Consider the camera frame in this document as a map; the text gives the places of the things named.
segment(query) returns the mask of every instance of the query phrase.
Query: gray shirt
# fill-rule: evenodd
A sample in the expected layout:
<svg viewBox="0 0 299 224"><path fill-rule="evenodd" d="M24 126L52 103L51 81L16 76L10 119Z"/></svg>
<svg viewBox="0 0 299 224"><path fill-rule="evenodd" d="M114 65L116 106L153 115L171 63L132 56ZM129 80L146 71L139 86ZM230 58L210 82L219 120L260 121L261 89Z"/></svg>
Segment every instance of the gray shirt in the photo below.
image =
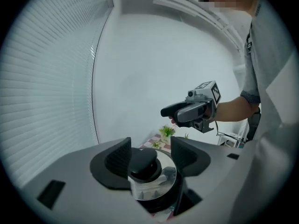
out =
<svg viewBox="0 0 299 224"><path fill-rule="evenodd" d="M255 140L282 122L266 89L285 66L293 47L292 38L274 8L267 0L259 0L245 42L246 76L240 94L248 102L262 106Z"/></svg>

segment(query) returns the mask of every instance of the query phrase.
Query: hand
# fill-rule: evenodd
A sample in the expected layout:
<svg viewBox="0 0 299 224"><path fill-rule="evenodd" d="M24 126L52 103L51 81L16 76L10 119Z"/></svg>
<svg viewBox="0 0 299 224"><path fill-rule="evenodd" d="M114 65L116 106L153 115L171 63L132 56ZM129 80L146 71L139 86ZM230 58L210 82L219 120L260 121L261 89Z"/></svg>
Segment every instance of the hand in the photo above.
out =
<svg viewBox="0 0 299 224"><path fill-rule="evenodd" d="M177 123L176 123L176 121L174 120L174 118L173 118L173 117L168 117L168 118L170 118L170 119L171 119L171 123L172 123L172 124L176 124L176 125L177 125Z"/></svg>
<svg viewBox="0 0 299 224"><path fill-rule="evenodd" d="M210 117L211 117L211 110L209 109L209 107L207 107L206 108L206 111L205 111L205 113L204 113L204 118L206 118L206 119L209 119ZM214 122L215 121L215 118L214 119L210 119L209 120L209 123L212 123L212 122Z"/></svg>

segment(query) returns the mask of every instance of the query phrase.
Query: person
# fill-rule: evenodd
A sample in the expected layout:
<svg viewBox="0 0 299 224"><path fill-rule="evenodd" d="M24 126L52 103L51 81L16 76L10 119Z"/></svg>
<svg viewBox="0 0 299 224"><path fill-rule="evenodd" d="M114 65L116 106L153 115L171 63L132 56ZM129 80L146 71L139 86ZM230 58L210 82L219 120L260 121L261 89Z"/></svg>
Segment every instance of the person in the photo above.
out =
<svg viewBox="0 0 299 224"><path fill-rule="evenodd" d="M265 104L254 139L278 127L282 120L267 93L267 88L283 69L294 50L284 23L267 0L209 0L217 7L232 8L252 17L244 46L245 82L239 97L219 103L211 121L234 122L251 117Z"/></svg>

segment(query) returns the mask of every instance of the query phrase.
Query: shirt sleeve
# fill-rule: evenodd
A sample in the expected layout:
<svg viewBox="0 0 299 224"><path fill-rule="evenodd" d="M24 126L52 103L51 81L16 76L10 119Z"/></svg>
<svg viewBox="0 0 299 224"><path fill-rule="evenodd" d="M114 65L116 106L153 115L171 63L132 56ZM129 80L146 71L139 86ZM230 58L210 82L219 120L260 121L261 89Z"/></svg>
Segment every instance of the shirt sleeve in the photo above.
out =
<svg viewBox="0 0 299 224"><path fill-rule="evenodd" d="M249 103L261 103L260 95L257 88L256 75L252 65L251 54L248 49L248 41L244 47L245 57L245 82L240 96L244 97Z"/></svg>

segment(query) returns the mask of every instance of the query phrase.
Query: potted plant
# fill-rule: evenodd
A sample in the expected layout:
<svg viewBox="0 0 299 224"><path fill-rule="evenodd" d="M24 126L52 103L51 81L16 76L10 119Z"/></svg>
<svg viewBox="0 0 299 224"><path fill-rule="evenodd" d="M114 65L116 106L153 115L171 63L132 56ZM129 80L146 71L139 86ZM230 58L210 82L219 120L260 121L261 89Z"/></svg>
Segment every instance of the potted plant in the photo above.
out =
<svg viewBox="0 0 299 224"><path fill-rule="evenodd" d="M175 134L174 127L169 127L168 125L164 125L162 129L159 129L161 133L161 141L165 144L170 145L170 137Z"/></svg>

